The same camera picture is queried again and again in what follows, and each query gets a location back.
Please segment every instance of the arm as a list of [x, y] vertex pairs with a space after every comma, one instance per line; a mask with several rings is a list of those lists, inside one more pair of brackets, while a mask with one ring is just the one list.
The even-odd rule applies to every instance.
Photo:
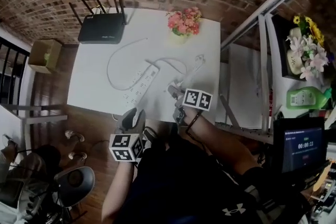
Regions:
[[[184, 107], [184, 111], [186, 113], [184, 121], [190, 124], [197, 112], [188, 107]], [[195, 121], [191, 129], [212, 154], [222, 163], [231, 166], [238, 174], [242, 175], [253, 167], [259, 167], [246, 146], [232, 134], [216, 128], [203, 116]]]
[[118, 211], [125, 202], [134, 174], [134, 165], [121, 162], [103, 203], [101, 221], [112, 224]]

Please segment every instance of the power strip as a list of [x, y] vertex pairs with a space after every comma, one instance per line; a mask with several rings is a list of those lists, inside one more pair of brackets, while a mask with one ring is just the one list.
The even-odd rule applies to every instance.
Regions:
[[152, 63], [147, 61], [141, 63], [141, 67], [136, 73], [135, 78], [132, 80], [132, 83], [135, 83], [140, 78], [141, 79], [131, 89], [127, 90], [123, 96], [127, 108], [131, 109], [137, 107], [158, 73], [159, 68]]

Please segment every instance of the cardboard box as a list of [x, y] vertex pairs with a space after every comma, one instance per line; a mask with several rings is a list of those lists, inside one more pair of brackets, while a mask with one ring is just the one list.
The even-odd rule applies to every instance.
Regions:
[[35, 41], [30, 52], [28, 65], [36, 72], [51, 74], [56, 68], [61, 48], [61, 43], [54, 39]]

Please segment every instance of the green bottle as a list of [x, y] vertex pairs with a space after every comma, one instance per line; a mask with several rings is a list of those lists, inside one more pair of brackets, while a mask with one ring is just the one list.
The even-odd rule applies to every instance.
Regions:
[[331, 97], [331, 88], [322, 93], [315, 87], [303, 87], [287, 92], [288, 109], [320, 109]]

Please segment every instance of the under armour logo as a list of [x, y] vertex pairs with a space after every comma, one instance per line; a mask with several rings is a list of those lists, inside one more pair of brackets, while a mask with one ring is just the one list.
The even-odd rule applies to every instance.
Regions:
[[243, 208], [243, 204], [237, 204], [237, 209], [234, 210], [227, 210], [227, 208], [222, 210], [226, 216], [231, 216], [231, 214], [236, 213], [236, 212], [240, 212], [240, 214], [244, 213], [246, 211], [246, 209]]

